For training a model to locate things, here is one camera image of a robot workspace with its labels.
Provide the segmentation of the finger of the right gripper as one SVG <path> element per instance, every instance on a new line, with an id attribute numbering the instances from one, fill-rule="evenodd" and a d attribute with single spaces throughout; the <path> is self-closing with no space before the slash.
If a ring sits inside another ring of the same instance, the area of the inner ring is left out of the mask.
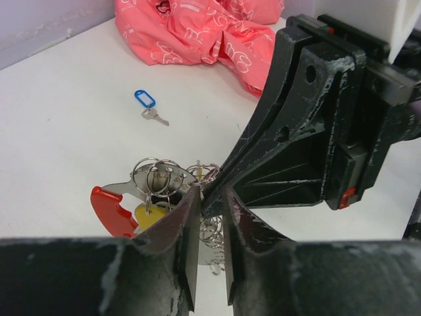
<path id="1" fill-rule="evenodd" d="M 347 139 L 364 63 L 364 53 L 347 43 L 277 44 L 257 107 L 205 191 L 203 215 L 222 213 L 225 186 L 250 208 L 323 201 L 334 153 Z"/>

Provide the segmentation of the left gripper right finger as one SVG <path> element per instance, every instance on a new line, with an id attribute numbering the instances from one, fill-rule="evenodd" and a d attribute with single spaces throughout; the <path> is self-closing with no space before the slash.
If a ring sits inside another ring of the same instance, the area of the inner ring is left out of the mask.
<path id="1" fill-rule="evenodd" d="M 296 242 L 223 199 L 227 301 L 235 315 L 419 315 L 420 243 Z"/>

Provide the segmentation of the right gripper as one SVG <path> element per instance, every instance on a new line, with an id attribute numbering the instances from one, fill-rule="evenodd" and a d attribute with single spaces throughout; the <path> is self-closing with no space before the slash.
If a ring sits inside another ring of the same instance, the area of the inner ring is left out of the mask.
<path id="1" fill-rule="evenodd" d="M 221 168 L 217 184 L 271 183 L 314 180 L 309 161 L 313 129 L 305 101 L 312 85 L 302 51 L 316 38 L 338 48 L 355 48 L 358 75 L 350 86 L 358 92 L 351 107 L 335 119 L 345 140 L 334 150 L 324 200 L 344 209 L 373 187 L 392 144 L 420 137 L 420 31 L 413 29 L 394 62 L 384 40 L 327 14 L 300 14 L 287 19 L 276 34 L 274 56 L 257 107 Z"/>

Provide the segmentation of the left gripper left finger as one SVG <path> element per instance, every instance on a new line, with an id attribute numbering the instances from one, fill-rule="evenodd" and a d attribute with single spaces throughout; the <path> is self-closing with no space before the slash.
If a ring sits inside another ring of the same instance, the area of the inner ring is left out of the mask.
<path id="1" fill-rule="evenodd" d="M 195 308 L 201 193 L 137 237 L 1 241 L 2 315 L 188 315 Z"/>

